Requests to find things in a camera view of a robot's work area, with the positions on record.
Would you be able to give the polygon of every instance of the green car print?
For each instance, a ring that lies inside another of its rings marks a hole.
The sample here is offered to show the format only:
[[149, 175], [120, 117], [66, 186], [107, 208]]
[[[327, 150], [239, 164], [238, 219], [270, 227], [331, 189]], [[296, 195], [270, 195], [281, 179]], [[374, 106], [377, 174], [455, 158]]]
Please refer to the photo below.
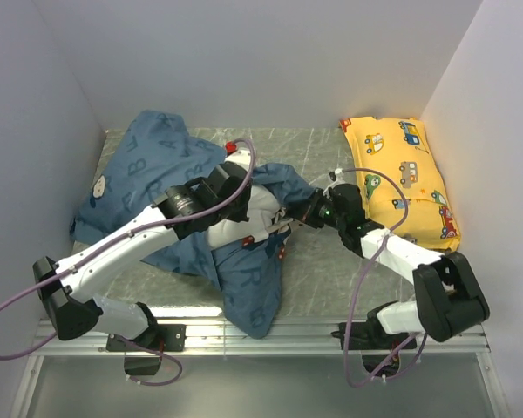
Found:
[[366, 198], [370, 200], [372, 193], [377, 189], [377, 187], [382, 183], [380, 176], [374, 174], [367, 174], [364, 179], [364, 186], [366, 187]]
[[447, 206], [447, 202], [445, 201], [444, 196], [442, 196], [442, 193], [438, 192], [437, 190], [432, 192], [432, 198], [434, 199], [434, 202]]

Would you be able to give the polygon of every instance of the white wall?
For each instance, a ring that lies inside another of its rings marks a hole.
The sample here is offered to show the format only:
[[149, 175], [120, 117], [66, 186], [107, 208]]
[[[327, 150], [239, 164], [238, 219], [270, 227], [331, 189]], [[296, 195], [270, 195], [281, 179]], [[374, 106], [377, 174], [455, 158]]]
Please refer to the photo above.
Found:
[[100, 122], [420, 115], [480, 0], [35, 0]]
[[[70, 251], [102, 136], [37, 8], [0, 0], [0, 302], [33, 284], [36, 259]], [[0, 315], [0, 353], [29, 346], [40, 312], [35, 295]], [[0, 418], [25, 362], [0, 362]]]
[[523, 417], [523, 0], [485, 0], [424, 116], [513, 416]]

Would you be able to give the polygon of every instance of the blue cloth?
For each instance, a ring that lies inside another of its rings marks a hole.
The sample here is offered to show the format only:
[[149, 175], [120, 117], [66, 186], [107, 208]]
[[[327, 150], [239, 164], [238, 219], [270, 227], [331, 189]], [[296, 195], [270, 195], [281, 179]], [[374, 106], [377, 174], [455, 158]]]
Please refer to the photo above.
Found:
[[[226, 157], [218, 145], [190, 137], [182, 117], [143, 111], [79, 207], [71, 236], [94, 244], [125, 225], [171, 185], [206, 177]], [[256, 167], [253, 181], [283, 206], [307, 199], [314, 189], [290, 165]], [[265, 336], [281, 301], [279, 249], [290, 232], [242, 247], [240, 241], [211, 251], [205, 233], [151, 254], [160, 269], [200, 275], [223, 292], [224, 314], [251, 337]]]

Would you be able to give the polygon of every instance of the black bracket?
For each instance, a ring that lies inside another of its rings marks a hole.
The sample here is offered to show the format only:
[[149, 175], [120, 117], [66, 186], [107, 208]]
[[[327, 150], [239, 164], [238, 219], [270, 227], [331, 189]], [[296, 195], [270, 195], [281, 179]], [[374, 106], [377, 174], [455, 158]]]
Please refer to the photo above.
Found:
[[[184, 351], [186, 339], [186, 325], [166, 324], [156, 326], [156, 338], [149, 345], [149, 349], [165, 352]], [[106, 351], [113, 353], [136, 353], [139, 348], [130, 346], [118, 335], [109, 335]], [[129, 376], [155, 376], [160, 369], [161, 358], [153, 356], [126, 356], [124, 357], [124, 372]]]
[[[350, 328], [349, 351], [374, 351], [374, 350], [392, 350], [403, 340], [409, 337], [408, 333], [387, 334], [382, 328], [377, 313], [385, 307], [396, 303], [389, 302], [368, 312], [365, 322], [353, 322]], [[346, 322], [338, 324], [339, 330], [331, 333], [331, 336], [339, 339], [341, 349], [344, 350]], [[417, 348], [417, 342], [411, 341], [403, 350], [413, 350]]]
[[[156, 351], [182, 352], [184, 351], [184, 341], [186, 339], [186, 325], [183, 324], [165, 324], [158, 325], [158, 345], [155, 347], [146, 347]], [[140, 351], [139, 348], [126, 344], [118, 335], [109, 335], [106, 342], [106, 351], [113, 353], [135, 353]]]

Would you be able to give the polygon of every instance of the red car print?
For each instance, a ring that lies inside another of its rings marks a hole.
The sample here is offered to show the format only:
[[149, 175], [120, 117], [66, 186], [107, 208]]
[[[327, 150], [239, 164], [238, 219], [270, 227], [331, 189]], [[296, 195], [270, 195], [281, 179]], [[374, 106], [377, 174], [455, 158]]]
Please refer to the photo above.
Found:
[[450, 211], [447, 206], [441, 206], [439, 207], [439, 214], [442, 217], [442, 222], [444, 223], [442, 234], [439, 238], [446, 239], [456, 237], [457, 231], [453, 226], [452, 211]]
[[339, 124], [341, 125], [341, 129], [343, 129], [343, 132], [346, 132], [347, 126], [350, 125], [350, 119], [341, 119], [339, 121]]

